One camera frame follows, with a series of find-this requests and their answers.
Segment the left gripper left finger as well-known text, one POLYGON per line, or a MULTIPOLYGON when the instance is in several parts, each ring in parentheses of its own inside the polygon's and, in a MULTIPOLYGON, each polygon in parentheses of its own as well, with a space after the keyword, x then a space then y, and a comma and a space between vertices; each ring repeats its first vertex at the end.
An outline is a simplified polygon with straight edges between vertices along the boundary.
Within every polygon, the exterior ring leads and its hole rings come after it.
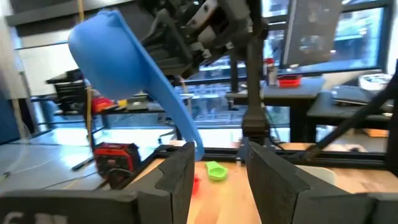
POLYGON ((1 223, 186 223, 194 173, 188 142, 127 189, 4 192, 1 223))

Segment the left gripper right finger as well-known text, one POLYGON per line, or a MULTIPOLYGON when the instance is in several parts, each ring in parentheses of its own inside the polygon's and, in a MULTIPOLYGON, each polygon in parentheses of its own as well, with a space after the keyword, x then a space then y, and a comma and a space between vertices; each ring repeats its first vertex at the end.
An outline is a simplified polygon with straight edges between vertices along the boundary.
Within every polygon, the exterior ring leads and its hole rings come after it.
POLYGON ((255 142, 246 168, 263 223, 397 224, 396 193, 351 194, 255 142))

